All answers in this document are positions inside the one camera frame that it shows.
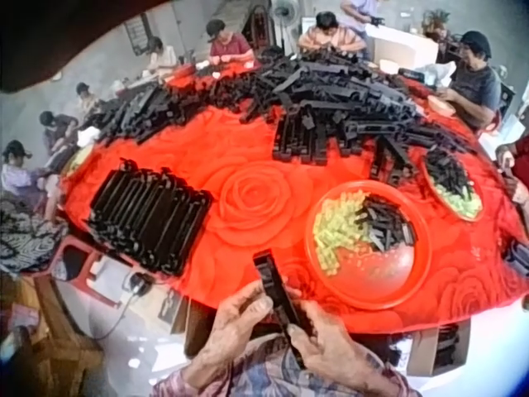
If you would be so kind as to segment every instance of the person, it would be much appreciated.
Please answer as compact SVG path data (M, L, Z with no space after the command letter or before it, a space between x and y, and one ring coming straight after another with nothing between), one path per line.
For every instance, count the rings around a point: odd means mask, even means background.
M340 9L346 15L342 23L351 28L366 43L366 47L361 51L365 60L372 58L367 48L368 36L365 26L373 21L378 5L379 0L343 0L340 4Z
M467 31L460 42L461 62L450 88L438 94L451 102L457 115L475 132L489 125L499 109L501 82L488 65L492 56L487 37L479 31Z
M356 52L365 48L364 41L351 29L340 26L333 12L319 12L316 25L308 29L298 41L302 50L319 50L329 45L337 50Z
M511 200L519 204L529 218L529 135L514 143L498 146L496 160L509 175L506 182Z
M153 36L149 39L150 63L147 70L159 77L172 74L177 66L176 54L171 45L164 45L159 37Z
M295 289L288 293L293 298L301 294ZM155 385L152 395L419 395L403 376L353 342L339 318L315 302L300 305L314 336L294 325L288 327L288 336L306 370L300 369L282 336L247 346L253 327L273 307L262 283L255 281L219 305L203 349L188 366Z
M209 51L209 62L219 65L221 62L246 62L255 58L254 51L241 33L228 31L220 19L212 19L206 25L212 47Z
M54 115L46 110L41 113L39 119L45 127L44 144L49 156L52 156L64 144L77 141L77 134L75 134L75 128L79 125L77 118L65 114Z
M75 92L79 96L79 106L83 113L83 117L86 117L91 112L97 112L102 104L102 101L90 92L90 87L86 83L79 83L75 88Z
M24 158L28 157L28 153L19 141L10 141L2 156L3 189L30 211L39 212L41 207L45 207L45 219L52 219L60 198L58 175L52 175L47 169L24 168Z

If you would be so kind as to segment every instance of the red tablecloth with rose pattern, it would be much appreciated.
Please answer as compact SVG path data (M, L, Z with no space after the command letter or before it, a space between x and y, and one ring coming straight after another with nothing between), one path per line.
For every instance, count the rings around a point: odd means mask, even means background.
M174 85L189 82L183 79ZM478 146L460 121L427 113ZM326 167L285 164L272 160L273 139L274 126L261 118L242 125L239 115L208 108L187 126L167 127L141 146L116 141L108 148L98 147L83 169L64 182L68 197L64 209L86 229L83 220L90 201L120 158L133 159L145 168L169 167L215 198L183 277L170 281L175 289L216 307L258 277L252 255L271 248L288 282L304 298L315 299L341 316L351 332L391 333L450 323L510 304L529 291L529 283L500 258L506 237L524 238L501 180L485 155L459 155L484 192L483 219L471 223L455 218L431 196L421 177L405 183L400 189L417 203L431 234L433 253L426 282L392 309L369 312L343 304L310 270L303 245L305 221L329 189L367 178L372 154L342 159L331 141ZM415 161L423 153L411 149Z

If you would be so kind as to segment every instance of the window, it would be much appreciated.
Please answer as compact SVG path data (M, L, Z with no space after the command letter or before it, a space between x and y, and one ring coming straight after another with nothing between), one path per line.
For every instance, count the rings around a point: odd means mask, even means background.
M125 22L126 33L131 41L132 50L136 55L147 52L149 39L152 37L147 15L141 13Z

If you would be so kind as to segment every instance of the red shirt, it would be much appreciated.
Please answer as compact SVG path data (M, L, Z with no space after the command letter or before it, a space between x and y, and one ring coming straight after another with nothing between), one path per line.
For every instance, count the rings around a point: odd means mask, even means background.
M529 135L516 142L516 152L512 174L529 187Z
M209 51L210 56L223 56L223 55L243 55L248 50L251 50L248 41L241 33L233 33L231 40L226 44L221 43L219 40L215 40L212 43L212 48Z

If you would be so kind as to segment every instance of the red plastic plate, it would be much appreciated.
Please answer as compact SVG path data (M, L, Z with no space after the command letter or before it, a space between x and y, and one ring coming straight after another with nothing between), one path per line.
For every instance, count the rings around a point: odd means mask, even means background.
M343 192L362 190L377 194L399 207L401 214L413 225L414 247L404 246L389 252L356 254L345 248L337 250L340 269L326 275L316 255L312 227L316 215L327 199L338 199ZM305 249L312 268L322 283L344 302L358 309L382 310L396 306L421 287L430 269L431 242L427 224L417 206L395 188L374 180L358 180L336 186L312 209L305 230Z
M445 201L445 199L437 193L437 190L436 190L436 187L433 185L433 182L431 181L430 179L430 175L428 174L428 170L427 170L427 165L426 165L426 162L425 162L425 158L422 157L422 162L421 162L421 172L422 174L424 175L424 179L427 180L427 185L428 185L428 188L429 190L431 191L431 193L435 196L435 198L437 199L437 201L439 201L439 203L441 203L443 205L443 207L445 207L450 213L452 213L456 218L459 218L459 219L463 219L464 221L466 222L477 222L478 220L480 220L485 211L485 204L484 204L484 201L483 201L483 193L482 193L482 190L481 188L479 187L479 184L476 182L475 179L472 179L470 176L469 176L469 180L471 180L474 184L474 191L476 192L476 194L479 196L479 198L481 199L481 211L478 212L478 214L476 215L475 218L468 218L466 217L465 215L461 214L461 213L458 213L457 211L455 211L448 202Z

